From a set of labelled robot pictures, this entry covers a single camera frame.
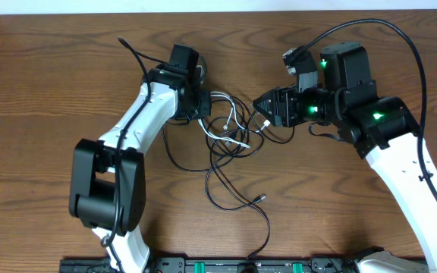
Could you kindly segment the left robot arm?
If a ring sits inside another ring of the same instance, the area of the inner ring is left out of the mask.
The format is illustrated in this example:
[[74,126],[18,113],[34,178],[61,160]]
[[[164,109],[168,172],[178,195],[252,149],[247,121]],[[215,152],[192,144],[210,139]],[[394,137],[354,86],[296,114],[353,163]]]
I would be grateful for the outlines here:
[[74,148],[69,213],[100,238],[120,272],[143,272],[150,257],[139,228],[146,152],[167,121],[189,124],[211,114],[210,93],[200,87],[206,70],[199,57],[191,47],[174,45],[168,61],[145,72],[121,120]]

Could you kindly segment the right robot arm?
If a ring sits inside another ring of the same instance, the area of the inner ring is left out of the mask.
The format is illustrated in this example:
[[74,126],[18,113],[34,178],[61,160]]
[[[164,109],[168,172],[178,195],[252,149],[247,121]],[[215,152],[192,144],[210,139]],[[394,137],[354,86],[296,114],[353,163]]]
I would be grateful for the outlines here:
[[358,42],[322,49],[321,65],[306,54],[290,68],[297,78],[289,87],[271,89],[253,107],[272,125],[310,123],[338,129],[340,140],[354,146],[382,178],[401,207],[423,250],[421,264],[372,247],[347,260],[345,272],[437,272],[437,170],[417,142],[420,126],[398,97],[378,96],[368,55]]

